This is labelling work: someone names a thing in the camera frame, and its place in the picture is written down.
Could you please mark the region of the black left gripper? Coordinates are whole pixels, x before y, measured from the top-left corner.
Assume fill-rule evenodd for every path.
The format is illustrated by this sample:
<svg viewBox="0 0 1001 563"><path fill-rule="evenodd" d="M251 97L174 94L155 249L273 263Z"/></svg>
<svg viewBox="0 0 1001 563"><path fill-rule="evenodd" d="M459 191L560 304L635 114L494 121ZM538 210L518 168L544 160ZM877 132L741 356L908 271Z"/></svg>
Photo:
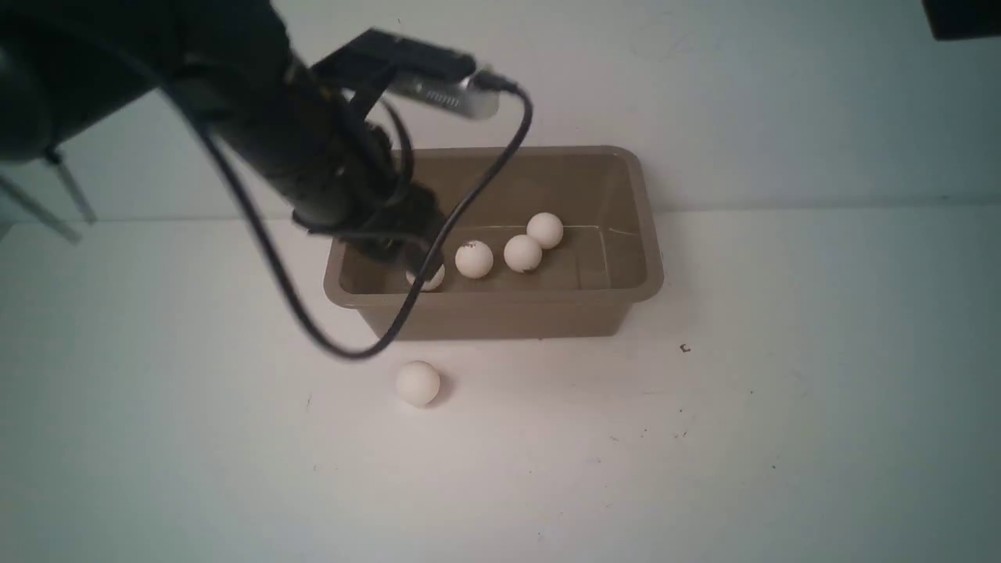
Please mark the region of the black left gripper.
<svg viewBox="0 0 1001 563"><path fill-rule="evenodd" d="M211 128L309 228L344 231L368 259L425 275L446 214L414 181L411 158L395 160L386 136L350 101L308 70L253 81L211 79Z"/></svg>

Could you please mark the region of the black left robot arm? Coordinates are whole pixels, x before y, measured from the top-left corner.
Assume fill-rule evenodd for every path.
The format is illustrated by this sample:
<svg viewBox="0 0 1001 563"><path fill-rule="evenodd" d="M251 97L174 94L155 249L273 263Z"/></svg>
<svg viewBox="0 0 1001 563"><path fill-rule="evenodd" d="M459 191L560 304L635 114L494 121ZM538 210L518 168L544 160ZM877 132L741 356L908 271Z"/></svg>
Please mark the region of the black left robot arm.
<svg viewBox="0 0 1001 563"><path fill-rule="evenodd" d="M60 144L152 90L206 143L251 222L257 210L218 148L259 174L311 234L419 272L446 224L414 180L397 129L366 121L382 86L347 100L294 51L269 1L4 1L2 161L60 165Z"/></svg>

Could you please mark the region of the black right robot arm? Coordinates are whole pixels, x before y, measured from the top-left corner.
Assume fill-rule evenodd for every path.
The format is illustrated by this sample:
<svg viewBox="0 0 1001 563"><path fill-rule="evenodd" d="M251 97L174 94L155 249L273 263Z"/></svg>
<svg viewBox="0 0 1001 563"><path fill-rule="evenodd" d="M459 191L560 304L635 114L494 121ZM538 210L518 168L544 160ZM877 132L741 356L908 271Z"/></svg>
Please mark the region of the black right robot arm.
<svg viewBox="0 0 1001 563"><path fill-rule="evenodd" d="M1000 36L1000 1L923 0L921 4L937 41Z"/></svg>

